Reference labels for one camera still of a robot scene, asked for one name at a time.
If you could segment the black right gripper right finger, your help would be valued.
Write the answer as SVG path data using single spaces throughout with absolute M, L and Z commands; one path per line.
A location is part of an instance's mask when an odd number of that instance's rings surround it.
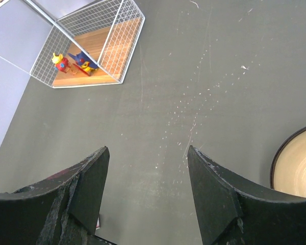
M 306 198 L 261 186 L 188 149 L 203 244 L 306 244 Z

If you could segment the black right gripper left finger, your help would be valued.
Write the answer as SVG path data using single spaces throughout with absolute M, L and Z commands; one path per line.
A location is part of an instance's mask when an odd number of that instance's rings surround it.
M 0 193 L 0 244 L 109 244 L 95 234 L 109 159 L 105 146 L 42 181 Z

